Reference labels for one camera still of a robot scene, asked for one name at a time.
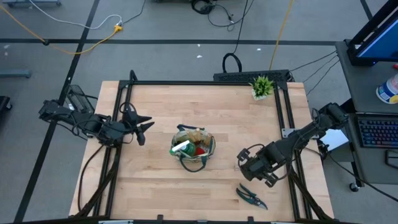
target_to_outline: white cable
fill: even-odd
[[[123,23],[123,22],[122,22],[122,17],[121,17],[120,15],[110,15],[110,16],[108,16],[107,18],[105,18],[105,20],[104,20],[98,27],[87,27],[87,26],[85,26],[85,25],[83,25],[83,24],[79,24],[79,23],[76,23],[76,22],[68,22],[68,21],[63,21],[63,20],[60,20],[60,19],[56,19],[56,18],[50,16],[49,14],[47,14],[45,11],[43,11],[43,10],[42,10],[41,8],[39,8],[38,6],[36,6],[36,4],[34,4],[32,0],[29,0],[29,1],[30,1],[30,3],[32,3],[32,5],[34,5],[40,12],[43,12],[46,16],[48,16],[49,18],[51,18],[51,19],[53,19],[53,20],[55,20],[55,21],[57,21],[57,22],[63,22],[63,23],[72,24],[72,25],[78,25],[78,26],[81,26],[81,27],[84,27],[84,28],[87,28],[87,29],[98,29],[98,28],[100,28],[100,27],[104,24],[104,22],[106,22],[110,17],[117,16],[117,17],[119,17],[119,22],[118,22],[118,24],[121,25],[121,24]]]

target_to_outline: white pot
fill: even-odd
[[[259,97],[256,97],[256,92],[252,89],[251,90],[251,94],[253,95],[253,98],[254,98],[254,100],[263,100],[263,99],[265,99],[265,98],[267,98],[267,96],[259,96]]]

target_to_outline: white paper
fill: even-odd
[[[326,131],[326,135],[321,138],[325,145],[329,145],[328,151],[332,151],[342,144],[348,142],[348,138],[344,135],[341,130],[329,129]]]

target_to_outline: yellow cable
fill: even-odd
[[[290,0],[289,8],[288,8],[288,10],[286,12],[286,16],[285,16],[284,22],[282,23],[282,27],[280,27],[278,39],[276,40],[276,45],[275,45],[274,53],[272,54],[271,64],[269,65],[269,70],[271,70],[271,68],[272,68],[272,63],[274,61],[276,50],[278,49],[279,40],[280,40],[280,37],[282,36],[282,33],[284,31],[285,23],[286,23],[287,17],[289,16],[289,12],[290,12],[290,10],[292,8],[292,4],[293,4],[293,0]]]
[[[29,32],[30,34],[32,34],[34,37],[38,38],[41,42],[43,42],[43,43],[45,42],[45,40],[44,40],[43,38],[41,38],[39,35],[35,34],[33,31],[31,31],[29,28],[27,28],[24,24],[22,24],[21,22],[19,22],[19,21],[18,21],[9,11],[7,11],[7,9],[5,9],[2,5],[0,5],[0,9],[2,9],[4,12],[6,12],[6,13],[8,14],[8,16],[10,16],[14,21],[16,21],[16,22],[17,22],[22,28],[24,28],[27,32]],[[122,31],[122,30],[123,30],[123,28],[122,28],[121,26],[115,25],[114,31],[113,31],[113,33],[112,33],[109,37],[107,37],[107,38],[105,38],[105,39],[99,41],[98,43],[96,43],[95,45],[93,45],[92,47],[90,47],[89,49],[84,50],[84,51],[82,51],[82,52],[69,52],[69,51],[67,51],[67,50],[63,50],[63,49],[61,49],[61,48],[59,48],[59,47],[57,47],[57,46],[54,46],[54,45],[50,45],[50,46],[51,46],[52,48],[54,48],[54,49],[57,49],[57,50],[59,50],[59,51],[65,53],[65,54],[79,55],[79,54],[83,54],[83,53],[86,53],[86,52],[89,52],[89,51],[93,50],[98,44],[103,43],[104,41],[107,41],[108,39],[112,38],[117,32]]]

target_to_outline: computer monitor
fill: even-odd
[[[397,8],[398,0],[389,0],[349,42],[348,55],[352,65],[398,62]]]

